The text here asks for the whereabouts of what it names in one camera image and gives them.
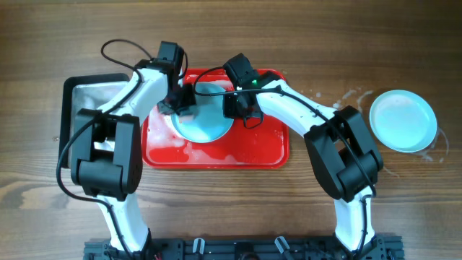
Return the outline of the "light blue plate bottom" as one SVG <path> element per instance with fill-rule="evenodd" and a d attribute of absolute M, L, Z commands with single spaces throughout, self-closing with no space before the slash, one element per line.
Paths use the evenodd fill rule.
<path fill-rule="evenodd" d="M 181 137 L 195 143 L 209 143 L 220 139 L 234 123 L 233 119 L 223 116 L 223 96 L 195 96 L 195 119 L 179 123 L 178 116 L 173 114 L 170 116 L 173 128 Z"/>

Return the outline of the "light blue plate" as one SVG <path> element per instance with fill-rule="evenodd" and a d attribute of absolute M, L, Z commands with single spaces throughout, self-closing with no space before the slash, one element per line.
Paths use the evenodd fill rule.
<path fill-rule="evenodd" d="M 427 148 L 438 132 L 431 106 L 407 90 L 390 90 L 379 95 L 370 107 L 369 121 L 382 144 L 403 153 Z"/>
<path fill-rule="evenodd" d="M 195 96 L 195 119 L 179 123 L 178 116 L 173 114 L 170 116 L 173 128 L 181 137 L 195 143 L 209 143 L 220 139 L 234 123 L 233 119 L 223 116 L 223 96 Z"/>

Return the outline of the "light blue plate top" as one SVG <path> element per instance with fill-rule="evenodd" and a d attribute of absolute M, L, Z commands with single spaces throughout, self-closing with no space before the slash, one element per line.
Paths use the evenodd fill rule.
<path fill-rule="evenodd" d="M 403 153 L 427 148 L 438 132 L 431 106 L 407 90 L 390 90 L 379 95 L 370 107 L 369 121 L 382 144 Z"/>

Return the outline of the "pink sponge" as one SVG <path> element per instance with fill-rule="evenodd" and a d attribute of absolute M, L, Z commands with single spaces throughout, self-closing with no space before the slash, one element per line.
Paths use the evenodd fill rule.
<path fill-rule="evenodd" d="M 190 122 L 193 121 L 196 117 L 195 113 L 182 113 L 178 116 L 178 122 L 180 124 L 185 123 L 185 122 Z"/>

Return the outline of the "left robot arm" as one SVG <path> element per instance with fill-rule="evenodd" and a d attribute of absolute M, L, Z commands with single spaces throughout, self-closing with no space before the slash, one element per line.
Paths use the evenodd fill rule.
<path fill-rule="evenodd" d="M 181 82 L 187 68 L 184 49 L 163 41 L 157 56 L 131 66 L 132 78 L 115 97 L 76 114 L 64 149 L 71 153 L 71 179 L 84 191 L 80 199 L 103 211 L 111 233 L 107 256 L 145 259 L 154 253 L 136 196 L 143 169 L 141 125 L 153 107 L 165 115 L 193 115 L 192 87 Z"/>

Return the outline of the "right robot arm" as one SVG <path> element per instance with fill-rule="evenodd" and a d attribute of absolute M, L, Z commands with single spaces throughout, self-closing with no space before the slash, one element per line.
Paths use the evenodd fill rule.
<path fill-rule="evenodd" d="M 352 257 L 363 257 L 375 236 L 370 203 L 383 159 L 361 113 L 318 104 L 278 74 L 257 72 L 241 53 L 223 69 L 244 113 L 274 117 L 303 137 L 315 178 L 334 200 L 335 236 Z"/>

